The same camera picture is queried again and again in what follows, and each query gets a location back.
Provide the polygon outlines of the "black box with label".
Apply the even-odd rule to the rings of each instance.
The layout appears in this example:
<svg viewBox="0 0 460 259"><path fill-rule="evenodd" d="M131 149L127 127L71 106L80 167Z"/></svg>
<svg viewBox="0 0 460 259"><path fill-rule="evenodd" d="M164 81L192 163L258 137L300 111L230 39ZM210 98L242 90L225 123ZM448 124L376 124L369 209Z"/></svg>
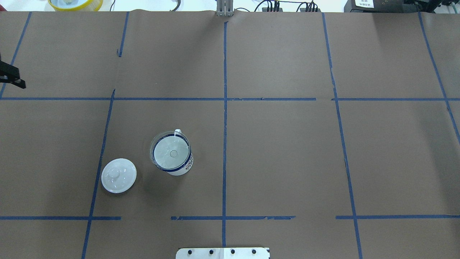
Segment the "black box with label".
<svg viewBox="0 0 460 259"><path fill-rule="evenodd" d="M347 0L344 13L404 13L402 0Z"/></svg>

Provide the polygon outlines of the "white ceramic lid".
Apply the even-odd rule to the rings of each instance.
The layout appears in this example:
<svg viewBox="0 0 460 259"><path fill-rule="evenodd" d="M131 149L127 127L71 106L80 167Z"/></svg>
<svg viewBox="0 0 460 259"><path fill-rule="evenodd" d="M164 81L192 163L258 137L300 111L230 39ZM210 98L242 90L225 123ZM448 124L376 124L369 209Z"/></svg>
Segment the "white ceramic lid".
<svg viewBox="0 0 460 259"><path fill-rule="evenodd" d="M120 194L130 189L137 178L137 169L132 161L118 158L110 161L102 170L101 183L110 193Z"/></svg>

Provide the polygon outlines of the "aluminium frame post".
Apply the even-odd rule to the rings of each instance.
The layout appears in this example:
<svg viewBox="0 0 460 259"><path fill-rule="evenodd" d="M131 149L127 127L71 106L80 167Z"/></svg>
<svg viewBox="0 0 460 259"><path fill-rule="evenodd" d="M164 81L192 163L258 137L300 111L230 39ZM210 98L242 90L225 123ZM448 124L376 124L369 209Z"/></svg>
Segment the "aluminium frame post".
<svg viewBox="0 0 460 259"><path fill-rule="evenodd" d="M231 17L234 15L233 0L216 0L216 15L218 17Z"/></svg>

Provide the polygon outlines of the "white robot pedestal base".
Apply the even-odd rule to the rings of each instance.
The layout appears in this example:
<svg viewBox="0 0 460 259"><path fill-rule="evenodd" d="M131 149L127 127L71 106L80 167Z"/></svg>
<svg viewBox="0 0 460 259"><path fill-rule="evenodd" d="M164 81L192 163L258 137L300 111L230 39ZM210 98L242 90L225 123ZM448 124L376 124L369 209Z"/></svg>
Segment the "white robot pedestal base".
<svg viewBox="0 0 460 259"><path fill-rule="evenodd" d="M265 247L215 247L183 248L176 252L176 259L270 259Z"/></svg>

